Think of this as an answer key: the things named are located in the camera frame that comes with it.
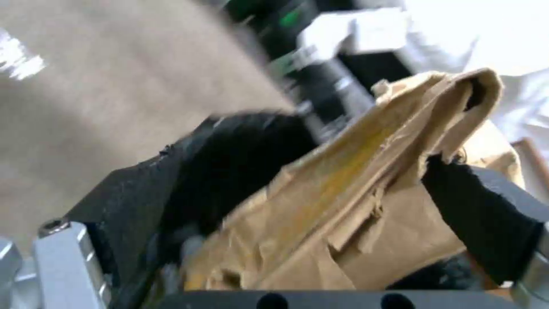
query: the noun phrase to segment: screw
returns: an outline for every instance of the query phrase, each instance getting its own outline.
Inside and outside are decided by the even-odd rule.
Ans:
[[[38,237],[44,238],[55,233],[58,233],[62,230],[68,229],[70,227],[70,222],[66,218],[55,218],[44,222],[38,228]]]

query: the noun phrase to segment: white cloth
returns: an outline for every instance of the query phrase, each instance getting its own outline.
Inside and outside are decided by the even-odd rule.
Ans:
[[[491,117],[509,142],[530,137],[549,165],[549,3],[539,0],[356,0],[408,13],[397,55],[413,73],[490,67],[505,92]]]

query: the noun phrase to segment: gray carpet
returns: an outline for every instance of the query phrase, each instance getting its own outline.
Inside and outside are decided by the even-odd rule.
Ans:
[[[48,63],[0,76],[0,235],[25,253],[41,222],[209,114],[290,109],[191,0],[7,0],[0,27]]]

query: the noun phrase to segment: green light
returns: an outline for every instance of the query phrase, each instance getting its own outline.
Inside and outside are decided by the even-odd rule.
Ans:
[[[286,14],[286,16],[284,16],[283,18],[280,18],[278,23],[282,27],[291,27],[295,25],[295,23],[297,23],[298,19],[299,19],[299,8],[294,9],[290,13]]]

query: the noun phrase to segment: wooden stick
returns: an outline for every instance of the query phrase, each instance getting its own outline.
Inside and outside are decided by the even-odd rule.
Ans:
[[[534,142],[529,137],[525,137],[512,145],[516,149],[522,149],[528,154],[530,159],[536,164],[535,172],[541,178],[543,185],[549,191],[549,168],[545,164],[545,160],[537,150]]]

